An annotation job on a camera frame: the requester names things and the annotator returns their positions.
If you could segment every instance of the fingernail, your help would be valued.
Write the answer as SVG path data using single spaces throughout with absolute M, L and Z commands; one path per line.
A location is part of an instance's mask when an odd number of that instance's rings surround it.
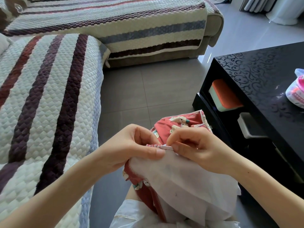
M 171 146 L 173 147 L 174 151 L 178 151 L 178 145 L 176 145 L 176 144 L 173 143 Z
M 165 150 L 164 149 L 157 149 L 156 150 L 156 155 L 157 156 L 163 156 L 163 155 L 165 155 Z

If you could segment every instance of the forearm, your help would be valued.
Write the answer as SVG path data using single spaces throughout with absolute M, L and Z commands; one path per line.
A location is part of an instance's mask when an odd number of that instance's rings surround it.
M 0 223 L 0 227 L 55 227 L 60 219 L 104 175 L 93 153 L 74 164 L 50 186 Z
M 231 176 L 267 211 L 280 227 L 304 226 L 304 200 L 282 186 L 253 162 L 242 158 Z

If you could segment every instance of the quilted sofa cover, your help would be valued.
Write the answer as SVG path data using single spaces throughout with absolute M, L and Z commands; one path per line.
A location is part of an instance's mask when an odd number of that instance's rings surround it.
M 102 66 L 84 34 L 24 37 L 0 56 L 0 221 L 98 147 Z M 57 227 L 88 227 L 92 189 Z
M 218 33 L 205 34 L 211 16 Z M 215 45 L 222 14 L 208 0 L 32 0 L 6 36 L 84 33 L 111 51 L 110 60 L 197 49 L 204 36 Z

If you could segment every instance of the hand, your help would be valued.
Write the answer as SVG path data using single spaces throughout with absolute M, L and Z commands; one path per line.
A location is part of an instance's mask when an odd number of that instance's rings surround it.
M 176 129 L 167 139 L 167 145 L 205 170 L 218 174 L 230 174 L 243 158 L 204 127 Z
M 158 160 L 165 155 L 165 150 L 148 147 L 146 144 L 160 145 L 160 142 L 150 130 L 131 124 L 92 154 L 100 157 L 101 165 L 110 173 L 122 167 L 131 157 Z

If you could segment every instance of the black coffee table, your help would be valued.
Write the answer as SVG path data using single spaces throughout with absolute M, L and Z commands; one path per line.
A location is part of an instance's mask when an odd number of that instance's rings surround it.
M 296 68 L 304 68 L 304 42 L 215 57 L 192 105 L 205 112 L 213 132 L 226 144 L 304 197 L 304 184 L 294 182 L 290 167 L 304 179 L 304 109 L 285 96 Z M 216 109 L 208 90 L 221 78 L 244 107 Z M 241 112 L 249 112 L 269 139 L 245 139 L 237 122 Z

